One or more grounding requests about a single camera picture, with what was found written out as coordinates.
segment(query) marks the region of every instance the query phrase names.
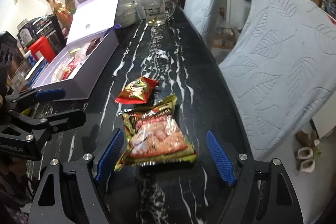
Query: plastic bag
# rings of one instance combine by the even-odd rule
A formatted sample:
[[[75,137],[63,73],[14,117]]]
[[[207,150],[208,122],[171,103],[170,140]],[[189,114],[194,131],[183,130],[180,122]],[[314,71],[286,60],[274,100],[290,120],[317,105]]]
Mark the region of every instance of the plastic bag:
[[[120,115],[124,121],[127,150],[118,160],[115,171],[125,165],[196,160],[194,146],[182,134],[173,118],[176,95],[170,95],[154,107],[137,107]]]
[[[86,43],[79,51],[75,54],[75,65],[83,63],[87,59],[86,51],[89,48],[90,43]]]
[[[157,80],[141,76],[129,83],[115,99],[115,102],[122,104],[144,104],[158,83]]]
[[[56,70],[54,71],[54,73],[52,74],[51,77],[51,83],[55,83],[61,80],[64,80],[64,74],[66,71],[68,71],[68,65],[73,62],[74,58],[70,57],[68,59],[66,59],[63,63],[61,63]]]

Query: gray chair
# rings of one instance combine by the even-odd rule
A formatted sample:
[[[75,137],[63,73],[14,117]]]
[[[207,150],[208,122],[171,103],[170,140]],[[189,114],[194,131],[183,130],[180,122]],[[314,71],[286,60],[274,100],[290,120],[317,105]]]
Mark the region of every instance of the gray chair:
[[[211,49],[221,0],[185,0],[184,14]]]
[[[309,0],[252,0],[219,68],[255,159],[300,130],[335,92],[334,24]]]

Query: packaged food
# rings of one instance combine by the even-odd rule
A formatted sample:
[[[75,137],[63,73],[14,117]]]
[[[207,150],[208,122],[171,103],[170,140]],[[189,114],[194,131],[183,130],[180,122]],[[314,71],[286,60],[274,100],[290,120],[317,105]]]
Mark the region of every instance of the packaged food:
[[[75,54],[75,64],[78,65],[80,63],[83,63],[86,59],[86,51],[89,47],[90,43],[86,43],[83,47],[80,48],[79,51],[76,52]]]
[[[170,95],[154,107],[137,107],[121,112],[124,121],[127,150],[115,166],[153,165],[188,161],[197,158],[194,146],[182,134],[173,118],[176,95]]]
[[[93,50],[97,47],[97,45],[99,44],[99,42],[100,42],[100,37],[97,38],[97,39],[92,40],[92,41],[90,42],[90,45],[89,45],[89,47],[87,48],[85,54],[86,54],[86,55],[90,55],[90,54],[93,52]]]
[[[158,83],[157,80],[141,76],[129,83],[115,99],[115,102],[122,104],[144,104]]]
[[[56,68],[56,70],[54,71],[54,73],[52,74],[51,83],[55,83],[55,82],[64,80],[64,75],[68,71],[68,65],[70,65],[70,63],[72,63],[72,62],[74,62],[74,57],[70,57],[67,60],[65,60],[63,63],[61,63]]]
[[[70,30],[73,17],[69,12],[68,8],[59,0],[46,0],[51,7],[51,10],[54,15],[56,15],[58,21],[65,27],[67,30]]]
[[[62,80],[65,80],[68,78],[68,76],[70,75],[70,73],[74,70],[74,68],[76,67],[75,65],[75,61],[72,60],[66,67],[65,71],[64,71],[64,75]]]

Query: snack bag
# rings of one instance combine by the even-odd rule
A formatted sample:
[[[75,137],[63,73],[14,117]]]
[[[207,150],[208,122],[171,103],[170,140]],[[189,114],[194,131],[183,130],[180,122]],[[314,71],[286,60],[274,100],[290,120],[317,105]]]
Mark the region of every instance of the snack bag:
[[[51,10],[54,15],[56,15],[57,19],[63,27],[65,27],[67,30],[70,30],[73,17],[70,14],[68,8],[59,0],[46,0],[51,7]]]
[[[129,83],[114,102],[122,104],[144,104],[158,83],[157,80],[141,76]]]
[[[170,95],[154,107],[137,107],[119,113],[125,126],[127,150],[115,165],[115,171],[125,165],[188,161],[197,158],[194,146],[184,137],[173,118],[176,95]]]

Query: white box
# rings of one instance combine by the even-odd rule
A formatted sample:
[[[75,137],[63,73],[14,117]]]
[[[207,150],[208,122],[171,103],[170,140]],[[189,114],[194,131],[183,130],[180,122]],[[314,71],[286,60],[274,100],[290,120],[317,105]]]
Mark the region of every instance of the white box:
[[[66,47],[55,57],[34,84],[35,89],[64,89],[63,100],[88,99],[106,63],[119,42],[112,28],[118,0],[77,0],[79,6],[73,18]],[[68,59],[72,49],[102,37],[100,43],[71,79],[51,83],[58,66]]]

